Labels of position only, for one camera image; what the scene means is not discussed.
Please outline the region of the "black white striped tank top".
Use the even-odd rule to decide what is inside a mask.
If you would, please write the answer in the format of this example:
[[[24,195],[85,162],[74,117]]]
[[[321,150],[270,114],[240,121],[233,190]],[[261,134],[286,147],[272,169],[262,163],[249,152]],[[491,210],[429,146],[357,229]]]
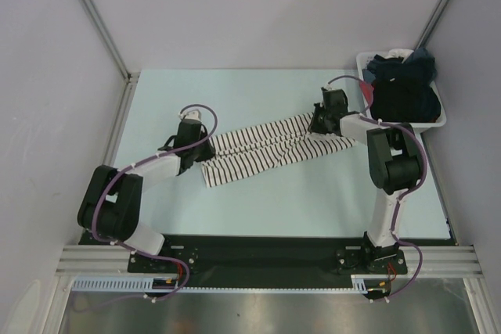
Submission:
[[[213,188],[292,163],[337,153],[355,140],[311,133],[312,113],[241,128],[210,139],[214,156],[201,164],[206,186]]]

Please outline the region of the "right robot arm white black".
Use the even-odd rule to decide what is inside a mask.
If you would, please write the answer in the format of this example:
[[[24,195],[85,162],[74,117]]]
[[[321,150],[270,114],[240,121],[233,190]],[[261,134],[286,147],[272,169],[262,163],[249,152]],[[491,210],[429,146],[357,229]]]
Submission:
[[[379,272],[398,258],[399,214],[405,198],[427,175],[427,159],[409,124],[391,124],[348,110],[341,89],[322,89],[308,132],[352,138],[367,147],[369,176],[377,188],[372,220],[353,268]]]

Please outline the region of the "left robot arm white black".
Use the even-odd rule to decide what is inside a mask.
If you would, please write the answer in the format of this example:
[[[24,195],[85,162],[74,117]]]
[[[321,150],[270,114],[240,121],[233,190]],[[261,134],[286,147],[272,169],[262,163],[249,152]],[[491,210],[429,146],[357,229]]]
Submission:
[[[77,214],[77,223],[100,242],[116,241],[146,254],[146,263],[156,271],[168,269],[172,251],[165,237],[143,224],[140,217],[142,194],[176,178],[214,156],[209,132],[200,120],[183,119],[178,132],[158,152],[123,170],[101,165],[89,182]]]

